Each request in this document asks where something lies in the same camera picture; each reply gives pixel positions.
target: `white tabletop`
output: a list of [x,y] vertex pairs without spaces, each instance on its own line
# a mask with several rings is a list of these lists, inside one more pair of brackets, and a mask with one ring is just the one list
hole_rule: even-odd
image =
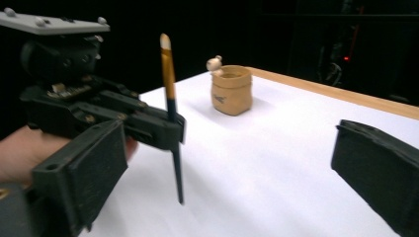
[[[90,233],[122,237],[398,236],[330,162],[341,119],[419,147],[419,120],[253,77],[253,107],[216,111],[210,75],[176,84],[187,120],[181,145],[185,204],[172,154],[140,144]],[[141,95],[165,109],[162,88]]]

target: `small object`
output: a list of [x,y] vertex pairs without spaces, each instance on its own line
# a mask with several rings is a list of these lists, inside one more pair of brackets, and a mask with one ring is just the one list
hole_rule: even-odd
[[221,66],[217,71],[221,71],[222,74],[211,74],[210,90],[215,109],[230,116],[238,116],[248,111],[253,104],[251,72],[238,65]]
[[40,17],[35,17],[35,25],[39,27],[44,27],[46,24],[45,20]]
[[4,13],[6,13],[6,16],[8,17],[16,17],[16,12],[11,8],[5,8]]
[[221,61],[222,61],[222,57],[219,55],[207,61],[207,70],[211,72],[211,75],[214,75],[214,74],[216,74],[217,76],[222,75]]
[[106,25],[108,22],[106,21],[105,18],[99,17],[98,18],[98,23],[101,24],[101,25]]

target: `table edge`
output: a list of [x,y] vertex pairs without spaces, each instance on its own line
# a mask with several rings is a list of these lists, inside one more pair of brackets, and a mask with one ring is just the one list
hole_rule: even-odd
[[419,120],[419,107],[414,107],[357,92],[343,90],[340,88],[327,86],[303,79],[298,79],[291,76],[286,76],[254,67],[246,66],[246,68],[252,72],[252,75],[261,78],[297,87],[302,90],[314,92],[338,100],[354,103],[360,106],[365,106],[376,110],[392,113],[395,115]]

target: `screw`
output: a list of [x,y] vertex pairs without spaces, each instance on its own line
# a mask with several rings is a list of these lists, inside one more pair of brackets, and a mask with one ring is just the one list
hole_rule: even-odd
[[88,115],[84,119],[89,123],[95,122],[95,117],[92,115]]
[[118,114],[118,119],[126,119],[126,114]]
[[9,194],[9,190],[0,189],[0,200],[5,198]]

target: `wooden container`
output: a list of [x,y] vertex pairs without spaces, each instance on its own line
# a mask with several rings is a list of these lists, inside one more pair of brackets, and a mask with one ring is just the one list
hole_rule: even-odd
[[216,110],[238,116],[252,107],[252,74],[242,66],[225,65],[212,74],[211,100]]

